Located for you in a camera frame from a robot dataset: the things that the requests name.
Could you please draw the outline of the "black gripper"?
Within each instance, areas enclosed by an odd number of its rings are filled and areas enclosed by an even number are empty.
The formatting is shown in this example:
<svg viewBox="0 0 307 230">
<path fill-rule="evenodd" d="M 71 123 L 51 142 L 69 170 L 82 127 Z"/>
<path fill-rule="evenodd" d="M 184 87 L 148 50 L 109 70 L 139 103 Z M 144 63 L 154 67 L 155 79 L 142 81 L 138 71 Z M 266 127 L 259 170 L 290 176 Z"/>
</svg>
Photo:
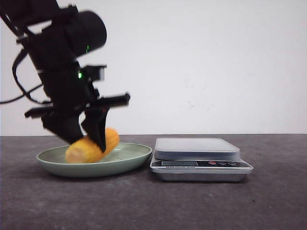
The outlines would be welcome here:
<svg viewBox="0 0 307 230">
<path fill-rule="evenodd" d="M 62 140 L 74 143 L 83 138 L 79 124 L 80 113 L 85 119 L 82 128 L 102 152 L 106 150 L 106 117 L 111 107 L 126 106 L 130 95 L 102 97 L 79 64 L 57 71 L 39 74 L 46 95 L 52 105 L 32 108 L 25 117 L 41 117 L 43 127 Z"/>
</svg>

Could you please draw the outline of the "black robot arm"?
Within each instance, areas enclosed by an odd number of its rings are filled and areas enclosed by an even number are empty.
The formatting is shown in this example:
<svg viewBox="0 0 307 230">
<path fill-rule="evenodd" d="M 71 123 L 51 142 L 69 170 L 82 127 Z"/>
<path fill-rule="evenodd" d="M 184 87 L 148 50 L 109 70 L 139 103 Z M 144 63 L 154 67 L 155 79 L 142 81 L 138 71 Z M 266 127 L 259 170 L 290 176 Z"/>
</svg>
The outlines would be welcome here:
<svg viewBox="0 0 307 230">
<path fill-rule="evenodd" d="M 12 66 L 29 56 L 48 102 L 25 113 L 41 118 L 44 128 L 68 143 L 88 137 L 106 149 L 106 116 L 111 107 L 127 105 L 129 94 L 100 97 L 93 82 L 104 66 L 81 67 L 77 58 L 106 43 L 106 27 L 92 11 L 61 8 L 55 0 L 3 0 L 0 16 L 23 46 Z"/>
</svg>

